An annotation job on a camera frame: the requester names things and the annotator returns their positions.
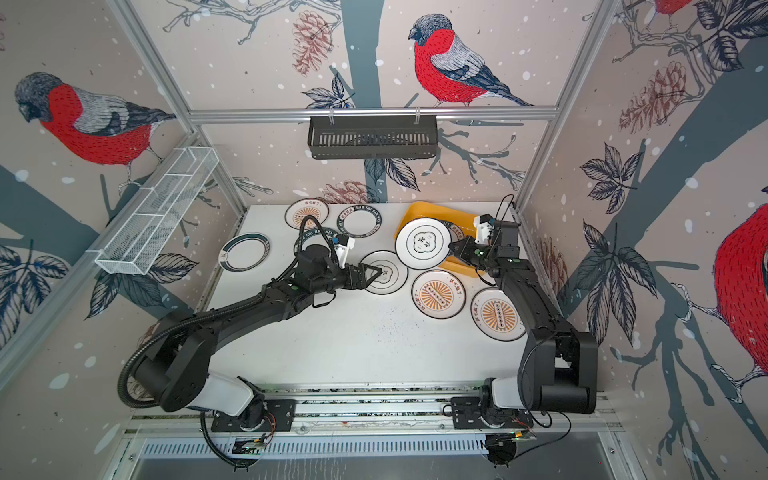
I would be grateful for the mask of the white flower plate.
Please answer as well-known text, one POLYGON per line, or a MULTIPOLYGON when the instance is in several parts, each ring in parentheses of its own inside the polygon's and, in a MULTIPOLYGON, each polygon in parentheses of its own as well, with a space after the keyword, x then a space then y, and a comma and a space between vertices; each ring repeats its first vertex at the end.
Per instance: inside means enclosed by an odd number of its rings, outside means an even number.
MULTIPOLYGON (((381 270, 381 274, 366 288, 369 293, 390 295, 399 291, 408 280, 408 267, 399 260, 393 251, 377 250, 371 252, 362 259, 362 263, 381 270)), ((369 267, 366 269, 368 279, 376 274, 376 271, 369 267)))
POLYGON ((395 253, 406 267, 429 270, 448 258, 450 243, 450 232, 443 223, 433 218, 416 218, 395 236, 395 253))

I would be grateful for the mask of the white flower plate front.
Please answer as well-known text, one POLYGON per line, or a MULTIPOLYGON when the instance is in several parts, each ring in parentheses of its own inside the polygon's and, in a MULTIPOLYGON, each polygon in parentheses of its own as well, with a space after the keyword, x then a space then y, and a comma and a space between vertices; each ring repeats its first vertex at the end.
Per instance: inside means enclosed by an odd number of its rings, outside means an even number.
POLYGON ((443 223, 433 218, 416 218, 395 236, 395 253, 406 267, 429 270, 448 258, 450 243, 450 232, 443 223))

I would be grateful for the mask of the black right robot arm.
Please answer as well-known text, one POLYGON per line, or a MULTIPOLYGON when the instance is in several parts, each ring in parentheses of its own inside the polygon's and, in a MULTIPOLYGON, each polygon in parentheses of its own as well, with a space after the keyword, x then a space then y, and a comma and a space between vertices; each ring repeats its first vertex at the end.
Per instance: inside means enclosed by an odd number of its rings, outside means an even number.
POLYGON ((597 342, 561 315, 533 264, 520 257, 519 225, 490 214, 474 219, 476 235, 450 244, 451 254, 489 274, 494 291, 519 312, 525 332, 515 393, 527 411, 591 414, 597 402, 597 342))

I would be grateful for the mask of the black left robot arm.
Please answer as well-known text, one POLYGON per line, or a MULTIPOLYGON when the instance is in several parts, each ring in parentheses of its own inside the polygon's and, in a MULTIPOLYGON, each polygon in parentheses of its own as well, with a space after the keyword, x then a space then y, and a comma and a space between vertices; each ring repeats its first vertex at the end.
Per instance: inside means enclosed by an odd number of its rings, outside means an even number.
POLYGON ((253 431, 268 416, 264 393, 242 376, 212 372, 212 356, 258 329, 299 315, 313 306, 318 293, 365 290, 382 273, 370 264, 343 264, 335 251, 311 245, 250 298, 181 320, 166 317, 126 361, 117 395, 130 408, 211 411, 253 431))

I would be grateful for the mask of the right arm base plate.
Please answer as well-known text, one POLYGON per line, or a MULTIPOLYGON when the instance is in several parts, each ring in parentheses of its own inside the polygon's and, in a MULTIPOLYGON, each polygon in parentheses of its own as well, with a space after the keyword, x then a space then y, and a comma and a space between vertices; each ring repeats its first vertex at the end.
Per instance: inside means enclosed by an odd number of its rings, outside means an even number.
POLYGON ((523 409, 497 407, 477 396, 452 397, 443 408, 456 430, 530 429, 532 419, 523 409))

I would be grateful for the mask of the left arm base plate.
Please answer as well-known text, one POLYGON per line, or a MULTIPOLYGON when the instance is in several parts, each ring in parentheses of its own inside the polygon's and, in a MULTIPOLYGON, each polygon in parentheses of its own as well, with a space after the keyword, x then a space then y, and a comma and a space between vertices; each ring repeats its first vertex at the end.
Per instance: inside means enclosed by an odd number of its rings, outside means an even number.
POLYGON ((289 432, 296 406, 293 399, 266 399, 247 407, 236 417, 216 412, 211 430, 215 433, 289 432))

